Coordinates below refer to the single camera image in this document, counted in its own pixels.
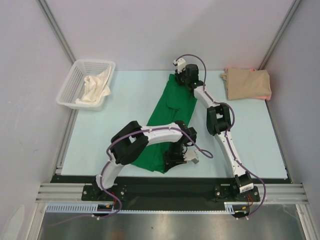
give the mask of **metal floor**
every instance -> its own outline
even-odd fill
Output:
[[[217,214],[117,214],[48,226],[72,213],[46,213],[38,240],[305,240],[294,204],[264,205],[249,220]]]

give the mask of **white cloth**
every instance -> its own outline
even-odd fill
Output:
[[[109,65],[106,70],[97,76],[86,76],[84,78],[84,95],[82,98],[75,100],[76,104],[98,104],[101,97],[111,94],[110,88],[107,85],[111,74],[112,67]]]

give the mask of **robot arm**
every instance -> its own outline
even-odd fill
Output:
[[[152,144],[171,142],[168,151],[163,155],[165,171],[176,165],[185,164],[190,160],[197,163],[198,157],[194,150],[187,149],[186,153],[183,153],[183,146],[190,142],[186,135],[193,142],[196,141],[197,132],[193,127],[188,128],[183,121],[161,126],[140,126],[137,121],[130,122],[111,139],[112,144],[118,139],[124,138],[111,147],[110,162],[102,176],[97,175],[95,177],[95,183],[100,190],[111,188],[123,167],[133,163],[142,151]]]
[[[252,190],[254,184],[250,174],[239,165],[239,163],[242,162],[231,136],[229,107],[215,101],[215,99],[205,91],[204,83],[199,80],[199,69],[196,64],[186,64],[183,58],[174,61],[173,64],[177,67],[175,75],[178,84],[186,85],[188,89],[193,92],[194,97],[206,108],[207,130],[218,141],[225,158],[231,165],[234,177],[233,185],[238,193],[241,194]]]

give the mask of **white plastic basket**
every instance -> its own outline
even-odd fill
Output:
[[[112,69],[108,82],[106,83],[107,86],[110,85],[116,68],[116,64],[113,61],[92,59],[80,59],[75,61],[56,97],[56,102],[71,109],[101,111],[105,102],[104,96],[101,97],[100,102],[95,105],[77,104],[76,99],[81,99],[85,93],[85,76],[98,75],[106,70],[108,66],[111,66]]]

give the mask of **beige cloth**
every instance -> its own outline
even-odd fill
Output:
[[[75,100],[76,104],[98,104],[102,97],[110,95],[111,91],[107,85],[112,71],[111,65],[97,76],[88,75],[84,78],[84,94],[82,98]]]
[[[270,100],[270,77],[267,70],[227,68],[221,78],[225,81],[228,100],[257,98]]]

